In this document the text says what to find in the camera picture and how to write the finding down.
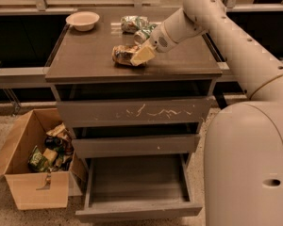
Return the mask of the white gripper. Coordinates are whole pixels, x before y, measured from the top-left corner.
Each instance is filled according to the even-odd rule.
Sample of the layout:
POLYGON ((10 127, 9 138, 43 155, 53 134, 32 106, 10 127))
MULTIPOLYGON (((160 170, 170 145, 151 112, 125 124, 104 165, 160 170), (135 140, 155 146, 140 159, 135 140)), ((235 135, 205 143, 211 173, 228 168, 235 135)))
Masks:
POLYGON ((155 50, 167 53, 175 47, 176 43, 169 37, 165 23, 161 23, 152 31, 149 40, 142 44, 130 62, 133 66, 139 66, 154 58, 155 50))

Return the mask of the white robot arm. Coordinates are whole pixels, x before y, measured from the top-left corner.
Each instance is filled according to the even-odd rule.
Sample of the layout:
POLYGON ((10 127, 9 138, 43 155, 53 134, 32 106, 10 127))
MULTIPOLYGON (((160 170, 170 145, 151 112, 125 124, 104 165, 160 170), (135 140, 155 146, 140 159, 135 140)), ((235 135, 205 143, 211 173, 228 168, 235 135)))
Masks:
POLYGON ((204 148, 207 226, 283 226, 283 64, 220 0, 183 0, 131 59, 140 65, 208 32, 247 99, 211 121, 204 148))

